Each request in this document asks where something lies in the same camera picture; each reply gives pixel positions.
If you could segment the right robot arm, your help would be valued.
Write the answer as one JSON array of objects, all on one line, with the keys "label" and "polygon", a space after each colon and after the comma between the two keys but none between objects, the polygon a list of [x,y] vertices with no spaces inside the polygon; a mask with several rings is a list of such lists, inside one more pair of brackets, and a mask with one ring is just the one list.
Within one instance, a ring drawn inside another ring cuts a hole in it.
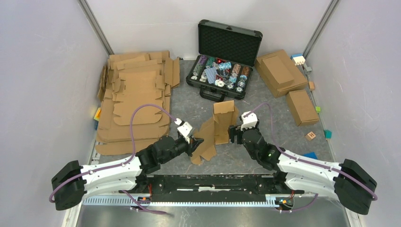
[{"label": "right robot arm", "polygon": [[228,134],[231,142],[245,147],[251,159],[276,171],[273,187],[279,193],[293,190],[327,196],[361,215],[368,214],[376,200],[372,195],[376,180],[353,160],[337,163],[300,156],[267,143],[257,127],[242,130],[240,125],[231,125]]}]

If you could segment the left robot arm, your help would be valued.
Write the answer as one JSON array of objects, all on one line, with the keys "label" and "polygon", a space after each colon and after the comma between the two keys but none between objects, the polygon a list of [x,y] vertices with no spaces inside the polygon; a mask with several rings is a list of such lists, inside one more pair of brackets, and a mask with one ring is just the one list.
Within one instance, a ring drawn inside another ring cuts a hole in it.
[{"label": "left robot arm", "polygon": [[68,162],[52,179],[49,201],[56,210],[70,209],[84,199],[112,191],[144,192],[148,188],[147,175],[160,169],[162,164],[202,144],[202,138],[179,136],[174,140],[163,136],[155,143],[126,157],[97,165],[80,165],[77,160]]}]

